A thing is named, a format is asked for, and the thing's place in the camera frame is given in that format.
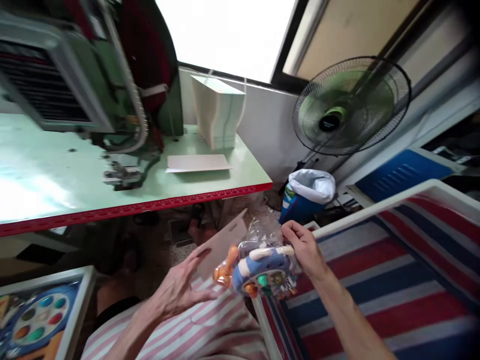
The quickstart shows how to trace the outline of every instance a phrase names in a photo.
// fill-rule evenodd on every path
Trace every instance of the hand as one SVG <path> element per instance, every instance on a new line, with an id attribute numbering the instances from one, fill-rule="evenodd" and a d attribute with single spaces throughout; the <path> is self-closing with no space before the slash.
<path id="1" fill-rule="evenodd" d="M 183 262 L 168 271 L 160 287 L 148 300 L 150 314 L 154 314 L 162 322 L 198 303 L 218 297 L 213 290 L 192 291 L 190 285 L 192 275 L 210 251 L 210 248 L 204 246 L 197 247 Z"/>
<path id="2" fill-rule="evenodd" d="M 293 220 L 284 223 L 281 232 L 292 244 L 295 256 L 308 277 L 322 280 L 328 267 L 312 232 Z"/>

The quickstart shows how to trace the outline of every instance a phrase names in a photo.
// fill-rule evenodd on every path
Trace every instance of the blue toy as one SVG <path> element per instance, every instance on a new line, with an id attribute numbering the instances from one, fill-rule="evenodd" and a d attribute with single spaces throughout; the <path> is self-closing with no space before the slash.
<path id="1" fill-rule="evenodd" d="M 46 347 L 67 326 L 77 292 L 76 285 L 59 286 L 23 305 L 0 333 L 7 357 L 20 357 Z"/>
<path id="2" fill-rule="evenodd" d="M 233 288 L 256 298 L 263 295 L 285 294 L 295 286 L 292 283 L 292 262 L 295 252 L 291 246 L 258 248 L 241 259 L 232 275 Z"/>

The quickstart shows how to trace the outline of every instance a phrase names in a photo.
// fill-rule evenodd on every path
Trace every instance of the toy packaging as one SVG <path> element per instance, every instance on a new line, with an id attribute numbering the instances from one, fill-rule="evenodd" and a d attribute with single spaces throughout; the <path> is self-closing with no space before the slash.
<path id="1" fill-rule="evenodd" d="M 294 249 L 284 244 L 278 221 L 258 216 L 253 218 L 246 240 L 230 247 L 213 279 L 244 296 L 283 299 L 296 291 L 296 267 Z"/>
<path id="2" fill-rule="evenodd" d="M 0 359 L 54 359 L 77 297 L 79 282 L 5 295 Z"/>

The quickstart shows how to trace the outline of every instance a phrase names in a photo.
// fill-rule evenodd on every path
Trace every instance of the plastic bag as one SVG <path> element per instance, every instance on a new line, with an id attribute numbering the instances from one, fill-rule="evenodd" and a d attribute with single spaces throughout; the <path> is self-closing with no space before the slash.
<path id="1" fill-rule="evenodd" d="M 335 179 L 326 171 L 300 169 L 288 176 L 288 183 L 295 193 L 314 203 L 327 204 L 334 199 Z"/>
<path id="2" fill-rule="evenodd" d="M 294 249 L 283 244 L 280 224 L 265 211 L 253 216 L 245 241 L 232 246 L 213 272 L 220 285 L 244 296 L 276 296 L 296 292 Z"/>

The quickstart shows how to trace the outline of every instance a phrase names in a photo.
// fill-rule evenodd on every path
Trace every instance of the table edge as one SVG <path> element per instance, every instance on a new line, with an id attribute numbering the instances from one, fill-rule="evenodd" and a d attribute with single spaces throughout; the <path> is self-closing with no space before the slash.
<path id="1" fill-rule="evenodd" d="M 237 187 L 233 189 L 205 192 L 189 196 L 170 197 L 166 199 L 139 202 L 128 205 L 106 207 L 97 210 L 74 212 L 64 215 L 54 215 L 37 219 L 25 219 L 0 224 L 0 237 L 47 230 L 73 224 L 82 224 L 127 215 L 135 215 L 147 211 L 164 210 L 212 200 L 236 197 L 270 190 L 272 182 Z"/>

